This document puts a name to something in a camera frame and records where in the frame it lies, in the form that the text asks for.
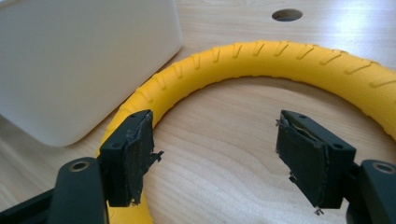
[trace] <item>yellow rubber ring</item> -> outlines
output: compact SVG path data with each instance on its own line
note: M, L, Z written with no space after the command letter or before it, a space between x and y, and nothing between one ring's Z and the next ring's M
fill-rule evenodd
M372 117L396 140L396 73L337 49L288 41L234 43L193 54L155 74L120 107L101 145L125 118L150 109L153 126L180 99L208 84L244 76L283 77L332 92ZM152 223L146 199L109 208L111 223Z

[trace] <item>wooden surface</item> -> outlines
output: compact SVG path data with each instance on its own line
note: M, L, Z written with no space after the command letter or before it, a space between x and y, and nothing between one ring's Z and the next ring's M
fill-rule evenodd
M296 8L297 21L272 19ZM290 40L346 50L396 70L396 3L384 1L178 0L183 47L171 62L233 42ZM156 127L163 160L145 177L156 223L345 223L315 209L275 153L281 109L306 114L358 149L356 162L396 163L395 141L358 108L326 91L283 79L211 85L174 107ZM0 210L53 188L66 162L93 156L109 115L70 147L46 147L0 117Z

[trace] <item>round hole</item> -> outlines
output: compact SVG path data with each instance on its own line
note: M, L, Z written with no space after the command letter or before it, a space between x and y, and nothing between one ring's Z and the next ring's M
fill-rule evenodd
M273 13L273 19L276 21L297 21L303 16L303 12L297 9L282 9Z
M71 172L80 172L80 171L87 169L87 167L89 167L89 166L90 166L90 163L87 161L77 161L69 166L69 170Z
M342 145L340 145L340 144L332 144L334 147L336 147L336 148L344 148Z
M373 163L374 168L379 171L382 172L384 174L387 175L394 175L396 174L396 169L393 166L390 166L386 163L382 163L382 162L374 162Z

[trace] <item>black clamp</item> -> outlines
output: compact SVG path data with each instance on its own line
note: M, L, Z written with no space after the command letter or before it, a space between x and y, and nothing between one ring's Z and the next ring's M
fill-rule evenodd
M154 153L152 112L129 116L102 144L100 156L62 166L54 189L0 213L0 223L108 223L107 206L139 204Z
M348 223L396 223L396 165L353 160L356 148L309 117L283 110L276 152L290 168L290 181L318 208L349 201Z

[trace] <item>white plastic case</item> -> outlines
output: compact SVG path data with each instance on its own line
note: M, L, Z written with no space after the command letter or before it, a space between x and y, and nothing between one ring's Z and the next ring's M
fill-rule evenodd
M0 114L70 145L180 47L173 0L0 0Z

